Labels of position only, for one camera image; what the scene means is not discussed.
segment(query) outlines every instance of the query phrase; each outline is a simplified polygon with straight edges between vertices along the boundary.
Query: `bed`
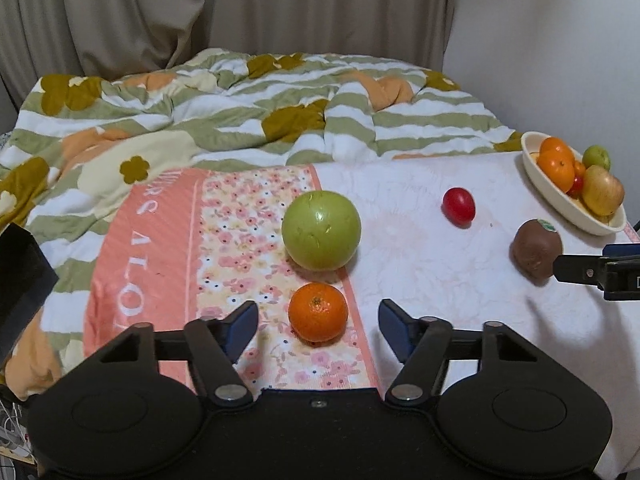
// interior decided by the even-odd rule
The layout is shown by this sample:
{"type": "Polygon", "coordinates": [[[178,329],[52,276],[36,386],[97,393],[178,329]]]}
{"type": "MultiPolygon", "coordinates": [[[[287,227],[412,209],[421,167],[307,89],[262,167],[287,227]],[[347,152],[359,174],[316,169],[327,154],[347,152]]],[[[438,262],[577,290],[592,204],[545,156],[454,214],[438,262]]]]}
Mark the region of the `bed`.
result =
{"type": "MultiPolygon", "coordinates": [[[[618,345],[610,357],[625,359],[596,360],[597,369],[590,358],[607,355],[621,319],[633,334],[640,318],[628,306],[607,317],[584,288],[537,290],[492,254],[541,216],[575,253],[636,239],[631,230],[586,237],[558,218],[527,187],[518,154],[499,153],[517,152],[519,135],[441,72],[368,56],[211,48],[113,82],[45,76],[0,152],[0,227],[24,225],[60,280],[4,364],[6,383],[24,399],[134,322],[174,330],[255,299],[258,335],[238,363],[254,394],[384,387],[397,365],[372,313],[391,297],[459,328],[502,319],[564,360],[615,407],[616,439],[599,465],[615,478],[640,447],[623,420],[637,407],[637,378],[617,367],[631,370],[640,348],[618,345]],[[479,200],[480,234],[459,234],[441,218],[438,201],[455,183],[479,200]],[[289,261],[280,237],[286,206],[311,189],[346,194],[364,224],[357,259],[322,276],[289,261]],[[381,264],[385,251],[393,256],[381,264]],[[308,348],[286,306],[298,286],[318,279],[343,291],[350,323],[334,345],[308,348]],[[567,303],[586,306],[580,313],[567,303]],[[594,332],[600,316],[615,325],[607,321],[605,335],[594,332]],[[584,322],[569,328],[577,317],[584,322]],[[616,381],[599,380],[612,366],[616,381]]],[[[189,383],[183,365],[162,372],[189,383]]]]}

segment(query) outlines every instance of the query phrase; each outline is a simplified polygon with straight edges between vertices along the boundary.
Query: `metal screw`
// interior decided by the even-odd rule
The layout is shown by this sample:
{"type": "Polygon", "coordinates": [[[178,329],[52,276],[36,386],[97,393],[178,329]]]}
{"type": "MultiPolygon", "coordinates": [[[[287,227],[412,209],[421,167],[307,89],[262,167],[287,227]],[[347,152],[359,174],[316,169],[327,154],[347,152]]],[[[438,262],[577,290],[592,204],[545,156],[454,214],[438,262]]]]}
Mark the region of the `metal screw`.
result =
{"type": "Polygon", "coordinates": [[[391,389],[391,395],[399,400],[415,400],[422,397],[422,388],[415,384],[398,384],[391,389]]]}
{"type": "Polygon", "coordinates": [[[217,398],[231,402],[242,399],[246,395],[246,392],[247,389],[241,384],[225,384],[224,386],[217,387],[215,394],[217,398]]]}

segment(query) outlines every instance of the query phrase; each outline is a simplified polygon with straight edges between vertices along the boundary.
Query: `kiwi sticker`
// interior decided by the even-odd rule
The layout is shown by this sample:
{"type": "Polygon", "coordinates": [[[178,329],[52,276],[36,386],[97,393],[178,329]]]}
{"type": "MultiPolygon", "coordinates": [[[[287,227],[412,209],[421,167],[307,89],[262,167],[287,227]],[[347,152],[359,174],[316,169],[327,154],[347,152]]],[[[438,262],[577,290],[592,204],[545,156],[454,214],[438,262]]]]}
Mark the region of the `kiwi sticker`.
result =
{"type": "Polygon", "coordinates": [[[538,218],[538,223],[540,225],[542,225],[543,228],[545,228],[547,231],[551,232],[551,233],[555,233],[556,232],[556,228],[553,227],[549,222],[547,222],[546,220],[541,220],[540,218],[538,218]]]}

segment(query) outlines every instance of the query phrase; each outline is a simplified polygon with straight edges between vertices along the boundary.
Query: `black clamp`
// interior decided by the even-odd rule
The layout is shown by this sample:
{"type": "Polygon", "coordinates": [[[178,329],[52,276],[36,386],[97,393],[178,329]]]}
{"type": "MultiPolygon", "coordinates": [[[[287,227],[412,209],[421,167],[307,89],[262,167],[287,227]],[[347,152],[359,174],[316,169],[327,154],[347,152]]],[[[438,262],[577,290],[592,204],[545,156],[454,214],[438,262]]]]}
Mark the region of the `black clamp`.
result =
{"type": "Polygon", "coordinates": [[[640,244],[610,244],[602,256],[563,254],[554,276],[564,283],[594,285],[607,301],[640,300],[640,244]]]}

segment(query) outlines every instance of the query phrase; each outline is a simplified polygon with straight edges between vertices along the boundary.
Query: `beige curtain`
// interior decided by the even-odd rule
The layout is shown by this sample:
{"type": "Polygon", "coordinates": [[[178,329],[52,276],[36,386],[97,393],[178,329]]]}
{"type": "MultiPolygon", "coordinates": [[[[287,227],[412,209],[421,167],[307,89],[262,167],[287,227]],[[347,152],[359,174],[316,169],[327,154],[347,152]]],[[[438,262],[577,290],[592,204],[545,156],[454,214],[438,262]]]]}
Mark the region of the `beige curtain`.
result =
{"type": "Polygon", "coordinates": [[[46,73],[115,79],[208,46],[441,69],[451,16],[452,0],[0,0],[0,74],[20,104],[46,73]]]}

